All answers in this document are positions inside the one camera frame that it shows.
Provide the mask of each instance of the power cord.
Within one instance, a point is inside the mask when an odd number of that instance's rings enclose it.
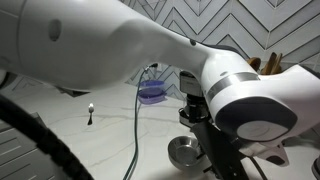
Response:
[[[79,159],[50,129],[40,125],[31,115],[1,94],[0,119],[33,140],[71,179],[93,180]]]
[[[262,177],[263,180],[268,180],[267,176],[264,174],[264,172],[262,171],[261,167],[259,166],[259,164],[257,163],[257,161],[253,158],[253,157],[249,157],[249,159],[252,161],[253,165],[257,168],[260,176]]]
[[[135,143],[135,151],[134,151],[134,155],[133,158],[131,160],[131,163],[127,169],[127,172],[125,174],[125,176],[123,177],[123,180],[127,180],[130,179],[134,169],[135,169],[135,164],[138,161],[138,155],[139,155],[139,145],[138,145],[138,95],[139,95],[139,89],[140,89],[140,84],[143,78],[143,75],[145,73],[148,72],[149,68],[153,67],[156,68],[158,67],[158,64],[152,64],[151,66],[148,66],[146,69],[144,69],[144,71],[141,73],[140,75],[140,79],[139,79],[139,83],[138,83],[138,87],[137,87],[137,93],[136,93],[136,100],[135,100],[135,105],[134,105],[134,143]]]

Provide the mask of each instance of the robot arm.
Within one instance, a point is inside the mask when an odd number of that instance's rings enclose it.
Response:
[[[197,78],[227,134],[275,147],[318,123],[320,80],[304,68],[259,76],[239,54],[193,43],[118,0],[1,1],[0,23],[0,67],[11,72],[92,90],[160,62]]]

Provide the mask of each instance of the white countertop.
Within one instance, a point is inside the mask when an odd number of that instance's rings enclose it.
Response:
[[[119,84],[73,98],[53,87],[38,85],[6,96],[26,111],[38,112],[44,123],[70,147],[93,177],[105,180],[122,179],[133,156],[135,93],[136,87]],[[91,126],[87,126],[89,103],[95,107]],[[140,153],[131,179],[214,179],[211,173],[196,176],[181,172],[169,161],[169,142],[177,136],[194,136],[179,123],[178,110],[183,106],[182,101],[173,98],[154,105],[141,105],[138,125]],[[318,144],[305,137],[313,138]],[[290,147],[286,147],[290,161],[288,167],[278,167],[256,158],[267,177],[315,179],[311,165],[320,154],[319,137],[309,131],[290,142]],[[251,161],[245,159],[242,162],[250,179],[261,179]]]

